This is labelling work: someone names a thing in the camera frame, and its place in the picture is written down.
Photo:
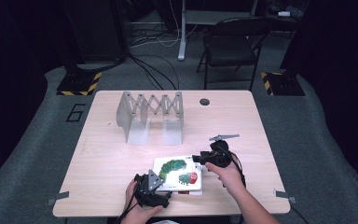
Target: human hand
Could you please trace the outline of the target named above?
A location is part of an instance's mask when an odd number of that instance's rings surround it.
[[[126,189],[126,204],[124,205],[124,210],[128,207],[130,203],[133,191],[135,189],[137,182],[132,180]],[[134,197],[131,205],[130,212],[121,220],[121,224],[145,224],[147,220],[149,220],[152,216],[157,214],[163,208],[161,205],[150,208],[143,209],[139,204],[137,204],[137,200]]]
[[[245,186],[242,183],[241,174],[237,166],[232,161],[227,167],[221,168],[210,162],[205,163],[205,167],[219,175],[218,179],[222,181],[223,185],[226,187],[227,192],[235,197],[237,192],[245,189]]]

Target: white table leg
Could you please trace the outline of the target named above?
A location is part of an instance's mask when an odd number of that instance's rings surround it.
[[[182,1],[182,37],[180,40],[178,60],[183,61],[186,53],[186,0]]]

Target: black wire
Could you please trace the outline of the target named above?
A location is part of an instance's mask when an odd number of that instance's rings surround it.
[[[243,216],[242,216],[242,214],[241,214],[241,218],[240,218],[240,224],[242,224],[242,222],[243,222]]]
[[[136,58],[136,57],[134,57],[133,55],[130,55],[130,58],[133,60],[133,61],[135,61],[138,65],[140,65],[144,70],[145,70],[145,72],[149,75],[149,76],[151,76],[155,81],[156,81],[156,79],[151,75],[151,73],[145,68],[145,65],[146,66],[148,66],[148,67],[150,67],[150,68],[152,68],[153,70],[155,70],[156,72],[158,72],[160,75],[162,75],[163,77],[165,77],[171,84],[172,84],[172,86],[173,86],[173,88],[176,90],[176,87],[175,87],[175,85],[172,83],[172,81],[167,77],[167,76],[165,76],[164,74],[162,74],[159,70],[157,70],[155,67],[153,67],[152,65],[150,65],[150,64],[148,64],[148,63],[146,63],[146,62],[144,62],[144,61],[142,61],[142,60],[140,60],[140,59],[138,59],[138,58]]]
[[[165,77],[173,86],[173,89],[176,90],[176,87],[175,85],[173,84],[173,82],[167,77],[165,76],[164,74],[162,74],[159,70],[157,70],[155,67],[153,67],[152,65],[148,64],[148,63],[145,63],[144,61],[140,60],[140,59],[137,59],[138,61],[144,63],[145,65],[147,65],[148,67],[150,67],[151,69],[155,70],[156,72],[158,72],[160,75],[162,75],[163,77]]]
[[[198,31],[193,31],[190,35],[186,36],[187,40],[196,40],[200,37],[200,34]]]
[[[131,195],[129,204],[127,205],[126,209],[124,209],[124,211],[123,211],[123,213],[120,215],[120,217],[118,217],[118,218],[116,219],[116,221],[115,221],[114,224],[119,224],[119,223],[121,222],[121,220],[122,220],[124,217],[126,217],[126,215],[132,210],[132,208],[134,208],[134,207],[138,204],[138,202],[137,202],[133,207],[130,208],[130,206],[131,206],[131,204],[132,204],[132,201],[133,201],[133,198],[135,197],[135,191],[136,191],[137,189],[138,189],[138,184],[136,184],[135,189],[133,190],[133,193],[132,193],[132,195]]]
[[[228,150],[225,150],[224,148],[220,147],[220,146],[215,146],[215,147],[218,147],[219,149],[223,150],[227,155],[228,157],[230,158],[230,160],[234,163],[234,165],[237,167],[238,171],[240,172],[240,174],[242,175],[243,177],[243,180],[244,180],[244,175],[243,175],[243,171],[242,171],[242,165],[241,167],[237,164],[237,162],[232,158],[231,154],[233,154],[238,161],[240,161],[240,159],[237,157],[237,155],[233,152],[229,152]]]
[[[297,209],[295,209],[295,208],[292,206],[291,203],[290,203],[290,208],[293,209],[293,211],[295,211],[295,212],[304,220],[305,223],[310,224],[310,223],[307,221],[307,219],[306,219],[300,212],[298,212]]]
[[[165,38],[169,36],[166,32],[161,32],[159,34],[155,34],[155,35],[147,35],[147,34],[140,34],[136,37],[138,38],[134,38],[130,45],[133,46],[137,46],[139,44],[143,44],[146,43],[149,39],[161,39],[161,38]]]
[[[167,63],[171,66],[173,72],[175,73],[175,77],[176,77],[176,81],[177,81],[177,88],[176,88],[176,90],[180,90],[180,87],[179,87],[179,76],[178,76],[178,74],[176,73],[176,70],[175,70],[175,68],[173,67],[173,65],[172,65],[172,63],[171,63],[170,61],[168,61],[168,60],[166,60],[166,59],[164,59],[163,57],[160,57],[160,56],[158,56],[158,55],[154,55],[154,54],[152,54],[152,55],[142,54],[142,55],[137,55],[137,56],[138,56],[138,57],[143,57],[143,56],[158,57],[158,58],[160,58],[161,60],[167,62]]]
[[[153,75],[151,75],[151,73],[141,64],[138,62],[137,58],[133,57],[133,56],[129,56],[135,63],[137,63],[140,67],[142,67],[146,73],[146,77],[147,79],[149,79],[150,83],[158,90],[158,87],[152,82],[152,80],[150,80],[149,77],[152,77],[155,82],[159,85],[159,83],[156,81],[156,79],[153,77]]]

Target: black chair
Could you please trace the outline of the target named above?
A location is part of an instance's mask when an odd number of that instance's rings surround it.
[[[197,68],[199,72],[200,66],[205,64],[204,89],[207,89],[208,83],[213,83],[208,81],[208,66],[236,66],[237,71],[243,65],[253,65],[251,78],[215,81],[250,81],[251,91],[262,43],[269,35],[269,30],[270,23],[263,17],[233,18],[212,26],[210,33],[203,38],[204,52]]]

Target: black curtain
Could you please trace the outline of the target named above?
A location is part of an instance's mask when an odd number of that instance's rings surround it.
[[[358,172],[358,1],[311,0],[282,68],[315,89],[326,124]]]
[[[53,8],[48,13],[59,18],[61,35],[70,43],[75,59],[82,63],[59,0],[48,3]],[[50,42],[46,13],[40,1],[0,0],[0,167],[44,99],[46,72],[62,66]]]

